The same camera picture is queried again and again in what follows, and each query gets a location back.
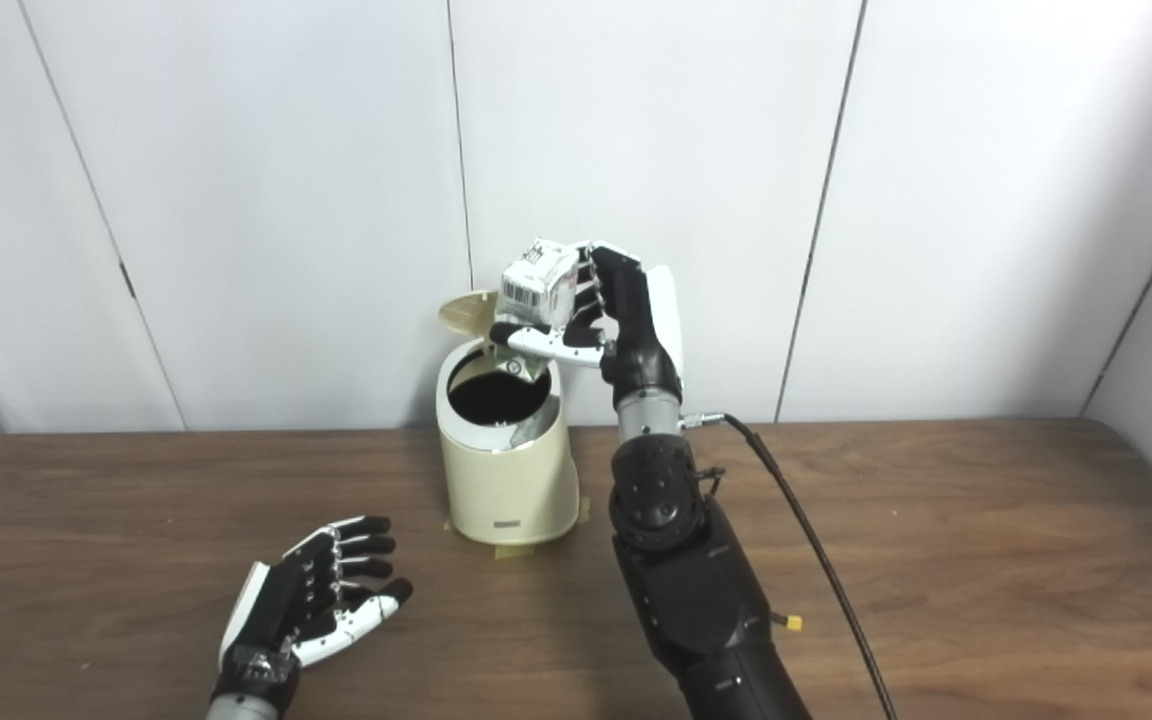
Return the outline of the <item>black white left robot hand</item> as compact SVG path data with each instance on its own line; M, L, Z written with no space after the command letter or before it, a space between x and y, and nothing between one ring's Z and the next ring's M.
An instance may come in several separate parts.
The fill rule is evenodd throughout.
M329 521L256 561L234 602L218 652L209 719L283 719L306 667L339 655L411 600L396 577L397 543L378 515Z

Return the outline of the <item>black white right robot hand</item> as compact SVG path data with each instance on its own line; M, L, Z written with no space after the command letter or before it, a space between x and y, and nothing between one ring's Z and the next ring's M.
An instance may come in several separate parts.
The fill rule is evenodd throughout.
M681 406L684 381L659 338L654 314L660 309L669 323L679 320L667 266L647 272L636 255L596 241L544 242L541 252L558 252L562 270L573 276L564 287L573 309L558 325L499 319L488 328L488 341L536 361L599 369L613 389L613 406L639 397Z

